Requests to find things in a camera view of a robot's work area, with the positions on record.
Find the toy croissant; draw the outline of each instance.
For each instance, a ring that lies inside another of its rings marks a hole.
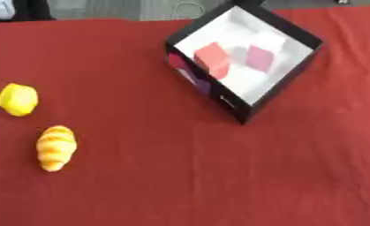
[[[36,144],[38,159],[48,172],[62,169],[71,160],[76,148],[73,132],[61,125],[47,129]]]

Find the plastic fruit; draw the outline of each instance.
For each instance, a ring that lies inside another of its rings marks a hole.
[[[71,160],[76,148],[73,132],[62,125],[47,129],[36,144],[38,159],[48,172],[62,169]]]
[[[23,117],[34,111],[38,94],[32,87],[11,83],[0,94],[0,107],[15,117]]]

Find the black box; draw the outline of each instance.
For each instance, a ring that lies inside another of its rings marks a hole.
[[[261,2],[221,4],[166,41],[169,64],[241,124],[299,75],[322,45],[321,39],[262,8]],[[223,79],[216,79],[194,59],[198,49],[213,42],[230,59],[229,73]],[[252,64],[266,65],[264,72],[249,66],[255,53],[253,49],[250,54],[250,46],[262,46],[267,56],[273,56],[272,64],[271,57],[259,57],[264,60]]]

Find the pink block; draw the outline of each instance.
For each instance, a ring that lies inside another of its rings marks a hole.
[[[229,73],[229,55],[216,42],[197,50],[194,60],[216,79],[223,79]]]
[[[262,72],[268,72],[273,64],[274,54],[270,51],[251,46],[248,50],[246,62],[249,66]]]

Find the lemon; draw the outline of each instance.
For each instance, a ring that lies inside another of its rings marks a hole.
[[[11,83],[0,94],[0,107],[15,117],[23,117],[38,105],[38,94],[32,87]]]

